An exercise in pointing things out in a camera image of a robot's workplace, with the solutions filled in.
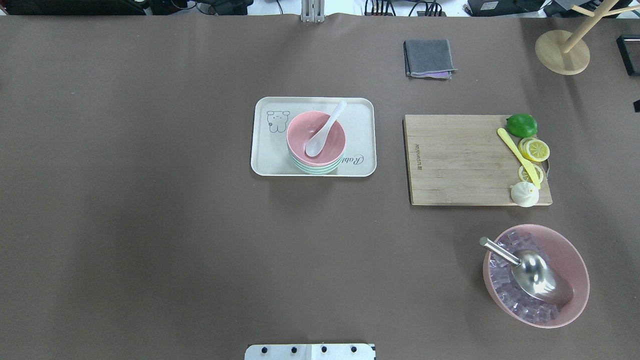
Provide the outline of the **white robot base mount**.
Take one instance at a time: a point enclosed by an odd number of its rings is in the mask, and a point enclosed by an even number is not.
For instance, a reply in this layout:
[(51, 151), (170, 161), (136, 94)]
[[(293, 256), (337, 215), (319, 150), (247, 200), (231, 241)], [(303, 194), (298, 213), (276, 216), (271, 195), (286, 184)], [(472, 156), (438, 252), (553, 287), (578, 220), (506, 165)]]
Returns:
[(252, 344), (247, 347), (245, 360), (375, 360), (374, 344), (299, 343)]

